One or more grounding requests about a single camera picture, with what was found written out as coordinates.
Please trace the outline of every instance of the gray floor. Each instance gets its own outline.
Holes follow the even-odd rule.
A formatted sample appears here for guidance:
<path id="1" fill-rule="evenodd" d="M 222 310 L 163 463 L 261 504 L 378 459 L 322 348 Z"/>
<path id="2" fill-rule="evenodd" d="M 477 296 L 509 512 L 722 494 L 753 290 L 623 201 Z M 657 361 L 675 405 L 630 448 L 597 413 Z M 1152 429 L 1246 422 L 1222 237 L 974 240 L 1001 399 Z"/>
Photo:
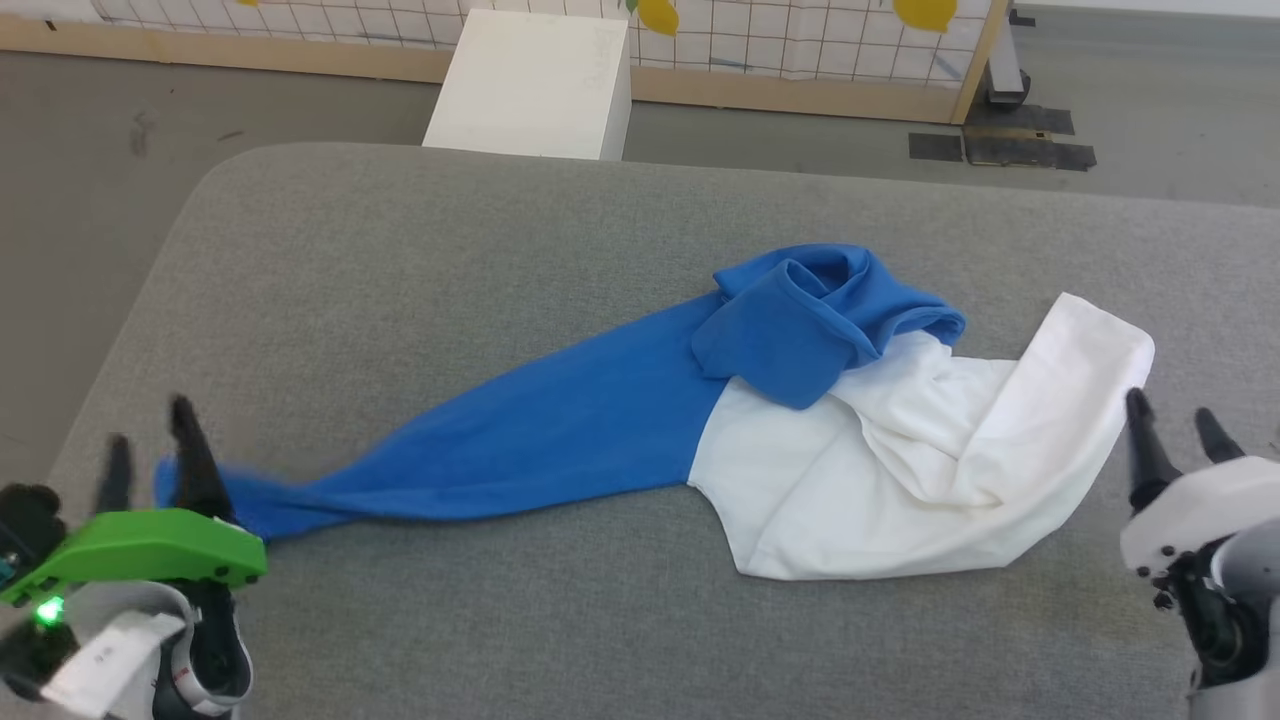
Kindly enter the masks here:
<path id="1" fill-rule="evenodd" d="M 1039 28 L 1019 29 L 1032 101 L 1073 111 L 1097 150 L 1089 173 L 910 160 L 922 128 L 904 123 L 646 104 L 626 159 L 1280 206 L 1280 26 L 1036 14 Z M 416 145 L 435 96 L 0 53 L 0 483 L 45 477 L 210 168 L 280 142 Z"/>

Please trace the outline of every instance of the lemon print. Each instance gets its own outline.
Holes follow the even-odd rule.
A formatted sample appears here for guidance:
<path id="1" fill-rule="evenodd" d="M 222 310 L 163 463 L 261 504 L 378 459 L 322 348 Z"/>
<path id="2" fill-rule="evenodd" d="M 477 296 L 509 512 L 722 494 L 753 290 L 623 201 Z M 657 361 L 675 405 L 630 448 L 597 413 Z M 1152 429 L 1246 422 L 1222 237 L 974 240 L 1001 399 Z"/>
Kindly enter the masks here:
<path id="1" fill-rule="evenodd" d="M 680 13 L 667 0 L 639 0 L 636 10 L 644 27 L 654 32 L 676 35 L 680 27 Z M 955 13 L 955 0 L 951 0 L 951 12 Z"/>
<path id="2" fill-rule="evenodd" d="M 946 32 L 956 14 L 956 0 L 893 0 L 893 12 L 908 27 Z"/>

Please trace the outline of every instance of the gray table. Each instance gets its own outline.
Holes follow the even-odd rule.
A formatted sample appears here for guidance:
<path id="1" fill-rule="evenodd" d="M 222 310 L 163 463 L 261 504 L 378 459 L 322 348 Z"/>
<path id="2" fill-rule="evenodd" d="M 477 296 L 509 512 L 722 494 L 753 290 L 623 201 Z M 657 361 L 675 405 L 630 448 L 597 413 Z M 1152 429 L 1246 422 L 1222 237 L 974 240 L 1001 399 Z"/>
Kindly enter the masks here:
<path id="1" fill-rule="evenodd" d="M 1155 338 L 1175 462 L 1202 462 L 1199 404 L 1275 456 L 1277 228 L 1267 210 L 1065 193 L 257 150 L 187 204 L 51 484 L 83 516 L 111 430 L 150 475 L 172 391 L 224 461 L 315 478 L 503 370 L 708 291 L 717 268 L 810 241 L 865 245 L 964 310 L 968 355 L 1016 357 L 1059 292 L 1082 295 Z M 1187 646 L 1121 566 L 1125 493 L 1117 452 L 1012 566 L 865 583 L 737 575 L 689 488 L 282 542 L 242 596 L 248 716 L 1176 717 Z"/>

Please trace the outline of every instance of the white box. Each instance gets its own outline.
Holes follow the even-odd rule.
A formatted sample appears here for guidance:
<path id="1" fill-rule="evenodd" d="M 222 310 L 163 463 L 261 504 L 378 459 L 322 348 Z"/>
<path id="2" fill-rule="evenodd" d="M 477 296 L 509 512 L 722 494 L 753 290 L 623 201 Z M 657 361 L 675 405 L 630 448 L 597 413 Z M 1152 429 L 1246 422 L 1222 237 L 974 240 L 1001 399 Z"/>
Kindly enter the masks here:
<path id="1" fill-rule="evenodd" d="M 621 160 L 627 35 L 626 20 L 471 10 L 422 146 Z"/>

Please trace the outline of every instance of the wooden frame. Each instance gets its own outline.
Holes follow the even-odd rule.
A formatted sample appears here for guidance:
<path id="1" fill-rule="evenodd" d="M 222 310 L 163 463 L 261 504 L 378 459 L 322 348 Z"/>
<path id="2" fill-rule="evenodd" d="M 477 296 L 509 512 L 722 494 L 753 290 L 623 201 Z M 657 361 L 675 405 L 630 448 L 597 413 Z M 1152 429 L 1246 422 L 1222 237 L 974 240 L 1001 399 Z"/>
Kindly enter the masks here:
<path id="1" fill-rule="evenodd" d="M 680 105 L 960 124 L 1009 3 L 992 0 L 960 90 L 632 67 L 631 96 Z M 14 15 L 0 15 L 0 50 L 431 83 L 444 82 L 452 56 L 443 50 L 44 23 Z"/>

